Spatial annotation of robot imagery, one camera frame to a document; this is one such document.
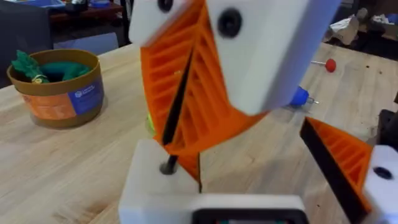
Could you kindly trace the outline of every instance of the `green plush toy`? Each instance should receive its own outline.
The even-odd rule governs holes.
[[[32,83],[48,83],[48,78],[41,71],[39,64],[27,53],[17,50],[17,60],[11,62],[18,72],[22,72]]]
[[[90,71],[86,65],[77,62],[51,62],[39,66],[39,63],[27,53],[17,50],[17,60],[12,66],[24,73],[32,83],[49,83],[71,80]]]
[[[45,74],[52,74],[53,76],[61,75],[60,77],[52,77],[54,80],[71,80],[84,75],[90,71],[86,65],[76,62],[52,62],[46,63],[40,67]]]

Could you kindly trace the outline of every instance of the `white mounting block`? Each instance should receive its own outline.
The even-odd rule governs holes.
[[[135,0],[129,30],[130,41],[140,47],[149,46],[192,1],[173,0],[171,10],[162,12],[158,7],[158,0]]]
[[[391,179],[378,176],[377,167],[388,170]],[[398,224],[398,152],[393,148],[374,147],[363,192],[372,205],[364,224]]]
[[[206,0],[230,103],[254,115],[290,103],[340,0]],[[220,34],[228,9],[242,19]]]
[[[288,208],[304,211],[294,195],[199,194],[198,183],[181,167],[159,171],[169,155],[155,140],[140,140],[119,204],[121,224],[187,224],[201,208]]]

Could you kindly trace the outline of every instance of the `cardboard tube container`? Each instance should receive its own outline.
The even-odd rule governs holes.
[[[85,124],[100,113],[104,88],[97,56],[72,49],[46,50],[30,56],[39,65],[69,61],[91,68],[88,73],[72,80],[36,84],[10,66],[7,75],[36,123],[51,128],[68,128]]]

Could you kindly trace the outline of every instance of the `red ball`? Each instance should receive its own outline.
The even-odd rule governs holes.
[[[336,70],[336,61],[333,59],[328,59],[326,61],[325,68],[328,70],[328,72],[334,72]]]

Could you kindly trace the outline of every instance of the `wooden table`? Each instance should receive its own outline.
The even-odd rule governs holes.
[[[307,115],[372,138],[379,111],[398,109],[398,66],[322,44],[315,59],[329,57],[337,61],[335,73],[310,65],[302,82],[319,105],[273,111],[202,154],[205,192],[297,194],[312,223],[347,223],[299,129]],[[100,60],[106,103],[80,128],[36,126],[17,91],[0,90],[0,223],[118,223],[117,203],[136,142],[150,136],[137,49],[128,45]]]

